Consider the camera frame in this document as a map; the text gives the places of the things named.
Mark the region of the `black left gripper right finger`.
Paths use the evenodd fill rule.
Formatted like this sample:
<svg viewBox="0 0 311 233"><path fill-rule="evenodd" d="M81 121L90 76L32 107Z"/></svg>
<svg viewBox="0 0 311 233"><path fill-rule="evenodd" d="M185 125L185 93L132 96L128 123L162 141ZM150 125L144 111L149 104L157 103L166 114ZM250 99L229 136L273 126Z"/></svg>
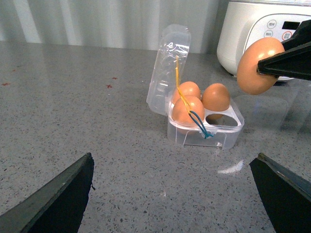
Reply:
<svg viewBox="0 0 311 233"><path fill-rule="evenodd" d="M309 233L311 183L263 153L250 166L274 230L277 233Z"/></svg>

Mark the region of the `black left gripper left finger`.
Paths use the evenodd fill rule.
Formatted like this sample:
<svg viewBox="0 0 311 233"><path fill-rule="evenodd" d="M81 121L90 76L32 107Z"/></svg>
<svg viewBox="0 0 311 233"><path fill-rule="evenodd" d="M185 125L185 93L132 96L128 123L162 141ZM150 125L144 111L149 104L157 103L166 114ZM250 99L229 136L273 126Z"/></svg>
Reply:
<svg viewBox="0 0 311 233"><path fill-rule="evenodd" d="M94 160L86 153L0 217L2 233L76 233L92 186Z"/></svg>

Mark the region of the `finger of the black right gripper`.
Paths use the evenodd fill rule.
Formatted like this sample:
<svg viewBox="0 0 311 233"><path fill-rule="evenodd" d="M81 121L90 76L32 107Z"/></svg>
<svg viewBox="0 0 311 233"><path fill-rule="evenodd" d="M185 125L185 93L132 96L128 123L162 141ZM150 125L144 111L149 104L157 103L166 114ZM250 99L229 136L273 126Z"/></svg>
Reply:
<svg viewBox="0 0 311 233"><path fill-rule="evenodd" d="M311 41L311 20L301 22L291 38L282 42L285 50L293 49Z"/></svg>
<svg viewBox="0 0 311 233"><path fill-rule="evenodd" d="M311 43L308 42L260 60L257 65L257 72L309 81L311 79Z"/></svg>

